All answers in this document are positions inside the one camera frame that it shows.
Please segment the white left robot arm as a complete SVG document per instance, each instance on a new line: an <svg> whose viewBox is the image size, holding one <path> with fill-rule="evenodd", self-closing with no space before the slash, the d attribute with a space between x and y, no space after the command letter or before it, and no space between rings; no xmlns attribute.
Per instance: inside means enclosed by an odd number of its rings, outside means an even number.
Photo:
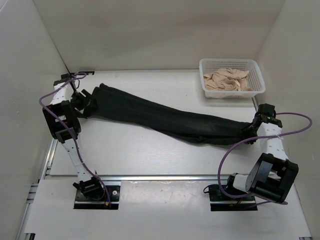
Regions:
<svg viewBox="0 0 320 240"><path fill-rule="evenodd" d="M74 81L82 79L62 78L53 84L53 92L41 96L38 100L52 137L57 140L67 152L77 175L77 182L73 186L85 196L93 200L100 200L105 194L105 188L101 183L97 172L89 167L80 154L78 136L81 133L81 125L78 119L80 103L91 104L92 98L88 94L77 91Z"/></svg>

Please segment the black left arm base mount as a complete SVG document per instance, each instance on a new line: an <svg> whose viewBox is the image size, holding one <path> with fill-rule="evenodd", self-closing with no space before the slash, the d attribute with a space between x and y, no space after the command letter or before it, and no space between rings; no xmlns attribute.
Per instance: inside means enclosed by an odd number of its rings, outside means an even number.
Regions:
<svg viewBox="0 0 320 240"><path fill-rule="evenodd" d="M73 208L76 210L118 210L120 195L121 195L121 182L106 182L106 188L110 196L110 203L106 193L102 190L97 196L90 197L84 196L83 193L77 189Z"/></svg>

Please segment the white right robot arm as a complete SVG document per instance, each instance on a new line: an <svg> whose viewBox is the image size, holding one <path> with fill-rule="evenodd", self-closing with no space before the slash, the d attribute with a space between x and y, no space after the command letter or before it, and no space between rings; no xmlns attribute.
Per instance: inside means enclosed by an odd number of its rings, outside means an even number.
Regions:
<svg viewBox="0 0 320 240"><path fill-rule="evenodd" d="M282 122L266 116L261 120L257 135L273 136L259 140L261 155L248 175L234 173L229 176L224 193L230 200L238 199L242 193L252 194L267 201L282 204L294 183L299 167L285 153Z"/></svg>

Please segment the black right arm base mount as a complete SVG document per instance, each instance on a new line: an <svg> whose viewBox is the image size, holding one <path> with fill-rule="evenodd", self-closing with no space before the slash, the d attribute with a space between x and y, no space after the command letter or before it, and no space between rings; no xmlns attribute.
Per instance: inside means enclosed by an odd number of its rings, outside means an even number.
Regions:
<svg viewBox="0 0 320 240"><path fill-rule="evenodd" d="M244 212L257 211L257 202L254 196L231 198L222 193L218 184L210 184L203 189L209 196L211 212Z"/></svg>

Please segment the black trousers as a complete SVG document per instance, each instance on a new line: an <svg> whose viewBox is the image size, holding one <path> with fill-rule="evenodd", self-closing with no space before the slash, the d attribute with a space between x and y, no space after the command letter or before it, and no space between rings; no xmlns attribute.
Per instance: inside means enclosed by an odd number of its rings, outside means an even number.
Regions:
<svg viewBox="0 0 320 240"><path fill-rule="evenodd" d="M227 146L243 140L239 122L213 115L182 111L100 84L92 96L97 111L91 116L136 124L191 144Z"/></svg>

